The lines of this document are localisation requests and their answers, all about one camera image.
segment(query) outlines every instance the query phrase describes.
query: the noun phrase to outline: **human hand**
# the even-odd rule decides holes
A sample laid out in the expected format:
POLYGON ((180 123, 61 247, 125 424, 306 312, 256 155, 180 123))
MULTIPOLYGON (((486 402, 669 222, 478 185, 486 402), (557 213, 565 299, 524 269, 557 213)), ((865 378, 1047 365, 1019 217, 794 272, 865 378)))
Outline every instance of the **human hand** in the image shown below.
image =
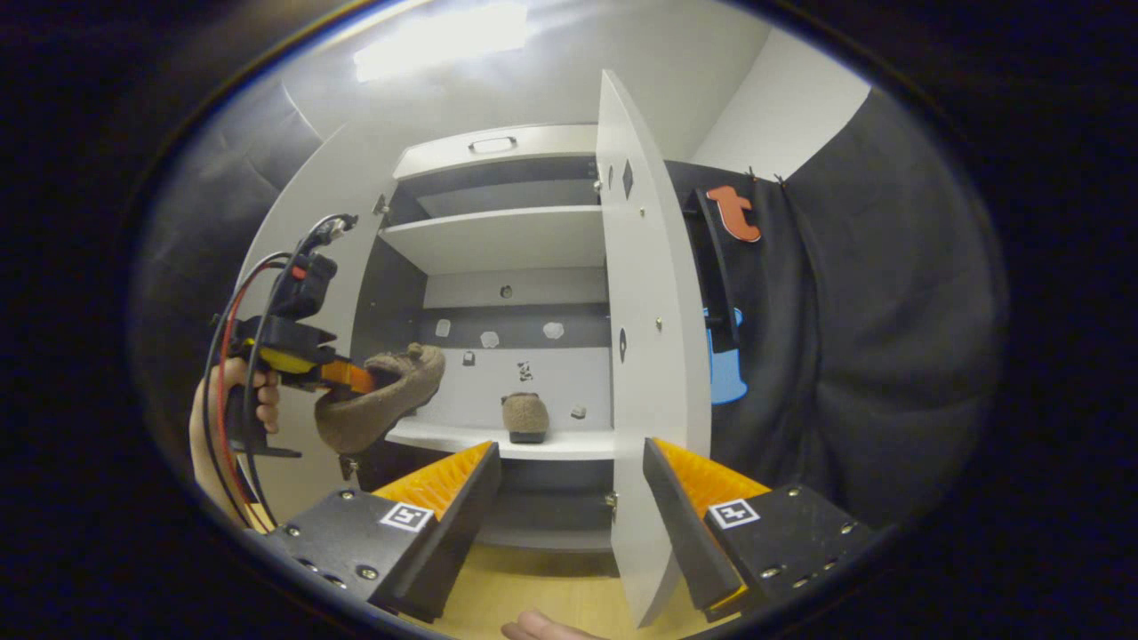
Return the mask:
POLYGON ((518 622, 502 625, 502 635, 510 640, 604 640, 564 624, 553 622, 542 612, 522 612, 518 622))
MULTIPOLYGON (((214 367, 209 370, 209 426, 211 432, 216 433, 217 430, 217 372, 220 367, 214 367)), ((249 363, 240 358, 230 358, 225 361, 225 379, 223 384, 223 393, 226 400, 229 399, 229 391, 238 385, 245 384, 245 377, 249 372, 249 363)), ((280 403, 280 391, 278 389, 278 384, 280 378, 277 371, 270 370, 267 375, 262 371, 257 371, 253 376, 253 386, 257 388, 257 402, 259 403, 256 409, 257 419, 265 424, 265 430, 274 434, 279 430, 278 418, 279 412, 277 410, 277 404, 280 403)), ((193 397, 193 409, 192 416, 190 418, 190 430, 201 432, 201 384, 198 384, 198 391, 193 397)))
MULTIPOLYGON (((209 454, 208 442, 218 442, 220 435, 217 430, 217 367, 214 367, 209 370, 209 384, 206 385, 206 380, 201 380, 198 383, 197 393, 193 394, 193 407, 190 411, 189 425, 190 459, 193 465, 193 477, 201 490, 229 516, 233 524, 241 526, 245 519, 233 508, 228 498, 228 495, 239 495, 240 490, 234 484, 231 475, 226 474, 224 477, 217 476, 209 454), (209 387, 209 395, 207 397, 209 399, 211 427, 208 436, 206 435, 204 420, 201 419, 201 397, 207 386, 209 387)), ((245 383, 245 376, 248 372, 249 364, 245 360, 231 358, 225 361, 225 377, 222 381, 222 389, 226 397, 231 388, 245 383)), ((279 378, 275 371, 269 371, 267 375, 257 371, 253 378, 253 384, 257 387, 257 402, 259 402, 256 409, 257 418, 265 424, 265 430, 273 434, 278 432, 277 420, 279 416, 277 404, 280 402, 280 392, 277 388, 278 381, 279 378)))

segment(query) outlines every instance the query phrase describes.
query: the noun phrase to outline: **cable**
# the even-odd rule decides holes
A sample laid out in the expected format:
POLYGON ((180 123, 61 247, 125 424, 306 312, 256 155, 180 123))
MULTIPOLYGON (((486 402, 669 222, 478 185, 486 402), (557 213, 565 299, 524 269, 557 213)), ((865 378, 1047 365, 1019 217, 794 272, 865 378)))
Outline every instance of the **cable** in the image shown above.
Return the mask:
MULTIPOLYGON (((245 281, 241 282, 241 286, 233 292, 232 296, 230 296, 229 302, 225 304, 225 310, 222 312, 221 318, 224 319, 226 315, 229 315, 230 311, 232 310, 233 302, 237 298, 237 292, 244 287, 247 287, 248 282, 251 281, 253 276, 257 271, 259 271, 262 266, 267 265, 273 260, 280 257, 288 257, 289 255, 290 254, 288 254, 287 252, 277 252, 274 254, 270 254, 261 259, 261 261, 257 262, 257 264, 253 268, 249 276, 246 276, 246 279, 245 281)), ((201 393, 201 422, 206 430, 206 449, 209 451, 209 461, 213 463, 214 471, 217 474, 217 479, 221 481, 221 487, 225 491, 225 498, 229 499, 230 504, 232 504, 233 508, 237 510, 237 515, 241 518, 241 522, 245 523, 245 526, 253 528, 249 524, 249 519, 245 516, 245 509, 242 509, 241 506, 237 502, 237 500, 233 498, 233 493, 229 490, 229 485, 225 484, 225 476, 222 475, 221 465, 217 463, 217 452, 214 449, 213 434, 209 429, 209 371, 213 369, 214 359, 217 356, 217 346, 218 346, 217 343, 222 337, 223 329, 224 329, 224 322, 218 321, 217 329, 214 330, 213 340, 211 340, 209 343, 209 354, 206 356, 206 370, 201 375, 201 379, 205 381, 201 393)))
MULTIPOLYGON (((265 325, 267 325, 267 322, 265 322, 265 319, 269 317, 269 312, 272 310, 273 300, 277 297, 277 292, 278 289, 280 289, 281 284, 292 272, 292 266, 296 264, 297 257, 299 257, 303 253, 308 252, 311 248, 314 248, 318 245, 322 244, 327 245, 331 243, 332 239, 335 239, 336 237, 335 225, 330 225, 327 230, 322 229, 325 224, 329 224, 335 220, 345 221, 347 223, 346 227, 351 229, 352 227, 355 225, 355 222, 356 220, 358 220, 358 216, 338 213, 325 216, 321 219, 319 222, 316 222, 312 227, 312 229, 308 230, 308 232, 305 233, 303 238, 300 238, 300 241, 296 244, 296 251, 289 254, 288 262, 284 263, 284 270, 277 278, 277 280, 273 281, 273 287, 269 292, 269 300, 265 302, 265 312, 261 314, 261 322, 257 325, 257 333, 256 336, 253 338, 253 348, 249 351, 249 372, 246 374, 245 395, 242 396, 242 411, 245 416, 244 420, 245 425, 253 425, 254 420, 256 420, 256 407, 253 402, 253 378, 254 375, 256 374, 257 359, 261 355, 261 342, 264 337, 265 325), (322 238, 316 237, 319 232, 323 233, 322 238)), ((247 438, 245 449, 247 451, 245 459, 249 463, 249 481, 253 483, 253 491, 257 494, 257 498, 261 500, 261 507, 265 510, 265 516, 267 516, 269 518, 269 524, 271 524, 275 528, 277 518, 273 517, 273 512, 269 508, 269 501, 265 499, 265 492, 261 489, 261 476, 257 474, 257 463, 255 460, 256 456, 254 456, 253 453, 248 453, 249 448, 247 438)))
POLYGON ((237 311, 241 306, 241 298, 245 297, 245 292, 248 290, 249 285, 253 284, 254 278, 256 278, 262 271, 264 271, 269 266, 271 266, 271 264, 266 264, 266 265, 259 266, 256 271, 254 271, 253 273, 250 273, 249 277, 246 279, 245 284, 241 285, 241 288, 238 289, 237 296, 233 298, 233 307, 229 312, 229 319, 225 321, 225 333, 222 335, 222 339, 221 339, 221 356, 218 358, 218 361, 217 361, 217 387, 216 387, 217 388, 217 392, 216 392, 216 395, 217 395, 217 435, 218 435, 218 437, 221 440, 221 443, 222 443, 222 448, 221 448, 222 453, 225 454, 225 470, 231 474, 232 479, 233 479, 233 484, 238 487, 238 491, 241 492, 241 498, 245 500, 245 503, 249 506, 249 512, 253 514, 253 517, 256 518, 257 524, 261 525, 261 528, 263 531, 265 531, 265 532, 269 532, 270 528, 267 526, 265 526, 264 520, 261 519, 261 515, 257 514, 257 511, 253 509, 253 499, 249 497, 248 492, 245 491, 245 486, 241 484, 241 481, 238 478, 238 475, 237 475, 237 465, 233 462, 233 456, 232 456, 232 452, 229 449, 229 438, 226 437, 226 434, 225 434, 225 402, 226 402, 226 396, 225 396, 225 360, 229 358, 229 340, 230 340, 230 338, 233 335, 233 321, 237 320, 237 311))

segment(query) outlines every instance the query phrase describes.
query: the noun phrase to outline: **ceiling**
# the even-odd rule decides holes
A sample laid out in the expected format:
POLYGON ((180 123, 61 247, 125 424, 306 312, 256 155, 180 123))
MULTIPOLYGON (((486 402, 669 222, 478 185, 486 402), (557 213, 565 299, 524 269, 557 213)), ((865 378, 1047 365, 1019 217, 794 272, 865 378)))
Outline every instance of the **ceiling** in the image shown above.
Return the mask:
POLYGON ((711 0, 521 1, 529 31, 522 49, 357 82, 353 55, 402 20, 479 3, 435 0, 378 25, 332 34, 271 79, 284 84, 322 137, 351 123, 402 145, 496 126, 593 122, 600 72, 611 68, 665 157, 688 159, 770 30, 711 0))

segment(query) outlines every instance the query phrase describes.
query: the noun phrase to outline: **finger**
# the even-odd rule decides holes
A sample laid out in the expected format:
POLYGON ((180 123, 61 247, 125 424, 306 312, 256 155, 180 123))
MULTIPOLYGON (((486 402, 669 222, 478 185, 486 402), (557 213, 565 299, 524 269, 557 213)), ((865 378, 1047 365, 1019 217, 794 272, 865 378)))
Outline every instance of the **finger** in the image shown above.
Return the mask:
POLYGON ((502 625, 502 635, 505 635, 510 640, 537 640, 536 637, 528 633, 518 623, 511 622, 502 625))
POLYGON ((528 633, 534 635, 541 635, 542 630, 546 626, 553 624, 553 621, 545 617, 545 614, 538 612, 537 609, 521 612, 518 616, 518 624, 521 625, 528 633))
POLYGON ((270 407, 267 404, 257 407, 257 419, 265 424, 265 430, 269 430, 269 425, 277 424, 277 418, 279 418, 279 416, 275 407, 270 407))
POLYGON ((245 376, 249 372, 249 363, 240 358, 230 358, 225 361, 225 391, 233 385, 245 383, 245 376))
POLYGON ((603 640, 579 629, 553 622, 536 609, 522 612, 518 616, 518 624, 538 640, 603 640))
POLYGON ((277 387, 261 387, 257 391, 257 400, 262 404, 275 407, 281 401, 281 392, 277 387))

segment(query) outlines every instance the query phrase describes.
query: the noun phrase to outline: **drawer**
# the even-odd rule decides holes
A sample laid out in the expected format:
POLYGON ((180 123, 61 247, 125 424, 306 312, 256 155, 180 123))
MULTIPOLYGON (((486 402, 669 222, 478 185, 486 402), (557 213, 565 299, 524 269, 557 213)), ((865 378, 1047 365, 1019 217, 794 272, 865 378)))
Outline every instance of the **drawer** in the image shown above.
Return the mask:
POLYGON ((510 159, 596 154, 595 124, 488 129, 407 147, 393 177, 406 180, 438 171, 510 159))

